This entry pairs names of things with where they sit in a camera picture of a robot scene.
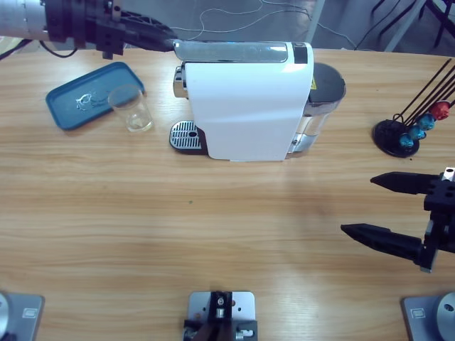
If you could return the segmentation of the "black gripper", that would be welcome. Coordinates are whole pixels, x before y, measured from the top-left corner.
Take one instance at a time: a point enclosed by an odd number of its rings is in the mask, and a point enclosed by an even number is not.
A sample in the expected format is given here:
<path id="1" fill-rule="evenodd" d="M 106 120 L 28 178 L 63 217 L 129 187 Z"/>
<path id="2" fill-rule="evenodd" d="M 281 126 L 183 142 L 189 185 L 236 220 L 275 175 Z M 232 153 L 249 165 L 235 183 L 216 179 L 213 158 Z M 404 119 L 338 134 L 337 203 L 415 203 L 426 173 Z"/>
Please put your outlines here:
<path id="1" fill-rule="evenodd" d="M 423 249 L 420 238 L 365 223 L 341 225 L 351 239 L 375 251 L 410 260 L 427 273 L 432 272 L 439 250 L 454 253 L 454 167 L 446 167 L 440 176 L 393 171 L 377 175 L 370 182 L 396 193 L 427 195 L 424 209 L 430 217 Z"/>
<path id="2" fill-rule="evenodd" d="M 177 38 L 155 18 L 122 11 L 121 1 L 45 1 L 44 8 L 48 40 L 64 43 L 71 38 L 77 49 L 91 43 L 104 59 L 122 55 L 124 42 L 144 50 L 170 52 Z"/>

